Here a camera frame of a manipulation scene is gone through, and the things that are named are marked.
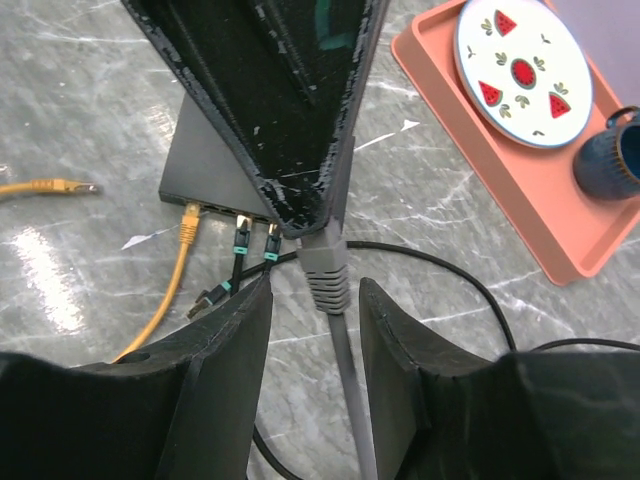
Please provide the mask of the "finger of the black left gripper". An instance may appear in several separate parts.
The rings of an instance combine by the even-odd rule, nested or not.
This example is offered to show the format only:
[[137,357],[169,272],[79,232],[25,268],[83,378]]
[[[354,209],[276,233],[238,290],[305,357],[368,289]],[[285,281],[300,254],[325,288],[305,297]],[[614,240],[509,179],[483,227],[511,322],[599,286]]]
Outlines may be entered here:
[[337,198],[344,184],[343,164],[348,155],[353,153],[351,140],[388,5],[389,1],[365,1],[363,5],[353,53],[349,57],[334,137],[328,150],[327,160],[330,162],[327,163],[326,173],[330,174],[330,178],[326,191],[325,225],[337,218]]
[[366,1],[128,1],[283,233],[329,217],[370,20]]

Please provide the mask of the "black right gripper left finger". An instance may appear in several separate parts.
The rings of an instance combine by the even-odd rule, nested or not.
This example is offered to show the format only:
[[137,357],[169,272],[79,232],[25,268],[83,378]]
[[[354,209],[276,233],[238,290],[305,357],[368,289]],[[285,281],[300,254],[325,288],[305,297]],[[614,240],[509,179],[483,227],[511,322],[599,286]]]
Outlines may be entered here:
[[242,479],[271,327],[270,280],[111,363],[1,356],[5,479]]

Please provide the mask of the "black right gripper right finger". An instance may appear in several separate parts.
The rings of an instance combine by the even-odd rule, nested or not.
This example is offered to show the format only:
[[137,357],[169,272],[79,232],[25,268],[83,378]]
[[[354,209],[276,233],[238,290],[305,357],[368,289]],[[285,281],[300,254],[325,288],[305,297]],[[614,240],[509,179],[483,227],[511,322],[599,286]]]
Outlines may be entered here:
[[420,324],[373,280],[359,289],[382,479],[635,479],[639,357],[482,359]]

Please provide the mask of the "black network switch box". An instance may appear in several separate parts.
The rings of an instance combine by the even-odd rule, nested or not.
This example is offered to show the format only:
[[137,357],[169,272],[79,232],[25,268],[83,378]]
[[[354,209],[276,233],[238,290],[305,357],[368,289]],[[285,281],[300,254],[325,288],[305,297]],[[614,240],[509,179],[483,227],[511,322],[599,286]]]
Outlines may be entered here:
[[198,203],[268,224],[270,213],[228,145],[189,95],[183,97],[159,185],[160,200]]

